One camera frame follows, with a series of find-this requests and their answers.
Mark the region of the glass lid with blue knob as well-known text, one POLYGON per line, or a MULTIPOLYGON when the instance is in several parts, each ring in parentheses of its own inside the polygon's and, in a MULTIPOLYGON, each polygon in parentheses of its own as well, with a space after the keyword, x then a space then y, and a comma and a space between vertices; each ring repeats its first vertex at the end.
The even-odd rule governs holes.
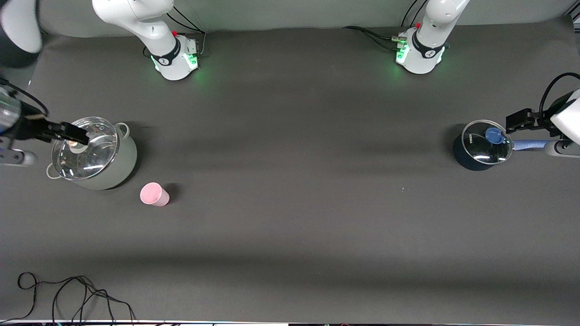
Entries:
POLYGON ((514 151, 513 141, 505 128, 491 120, 468 123, 462 130, 460 144, 471 160, 485 166, 507 161, 514 151))

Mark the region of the pink plastic cup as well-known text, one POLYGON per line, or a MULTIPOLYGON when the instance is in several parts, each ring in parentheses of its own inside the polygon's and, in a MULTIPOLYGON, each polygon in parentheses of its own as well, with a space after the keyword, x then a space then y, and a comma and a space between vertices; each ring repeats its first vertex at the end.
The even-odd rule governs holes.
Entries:
POLYGON ((158 183, 147 183, 140 191, 140 200, 149 206, 165 206, 170 201, 168 192, 158 183))

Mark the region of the dark blue saucepan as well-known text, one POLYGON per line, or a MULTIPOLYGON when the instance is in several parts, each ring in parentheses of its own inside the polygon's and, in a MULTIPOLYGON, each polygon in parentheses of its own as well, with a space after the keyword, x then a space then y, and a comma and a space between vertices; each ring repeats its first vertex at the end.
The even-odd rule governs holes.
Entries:
MULTIPOLYGON (((452 145, 452 152, 456 159, 456 161, 462 165, 462 167, 471 170, 471 171, 485 171, 491 169, 492 167, 498 166, 485 166, 480 163, 475 163, 475 161, 471 160, 468 155, 464 152, 460 144, 460 136, 462 131, 458 136, 455 138, 453 145, 452 145)), ((543 150, 548 144, 549 140, 542 140, 542 139, 523 139, 523 140, 513 140, 514 151, 526 151, 526 150, 543 150)))

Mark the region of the sage green cooking pot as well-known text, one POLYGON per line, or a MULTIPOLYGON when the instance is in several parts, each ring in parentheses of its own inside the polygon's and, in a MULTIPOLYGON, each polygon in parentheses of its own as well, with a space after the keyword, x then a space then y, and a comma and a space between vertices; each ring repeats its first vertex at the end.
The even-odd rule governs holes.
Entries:
MULTIPOLYGON (((90 179, 68 180, 69 182, 90 190, 107 190, 121 184, 132 173, 137 161, 137 148, 134 140, 131 138, 131 130, 123 122, 116 123, 114 126, 119 133, 120 142, 118 153, 112 163, 103 172, 90 179)), ((46 167, 46 176, 52 180, 64 179, 57 175, 50 165, 51 163, 46 167)))

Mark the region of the glass lid with copper knob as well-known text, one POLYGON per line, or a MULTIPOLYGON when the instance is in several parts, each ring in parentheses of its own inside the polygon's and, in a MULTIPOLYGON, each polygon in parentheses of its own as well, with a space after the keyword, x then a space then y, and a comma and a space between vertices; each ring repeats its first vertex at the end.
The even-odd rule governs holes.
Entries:
POLYGON ((70 140, 54 143, 50 167, 67 180, 90 179, 112 163, 119 150, 119 133, 113 123, 100 117, 85 117, 73 125, 87 132, 88 144, 70 140))

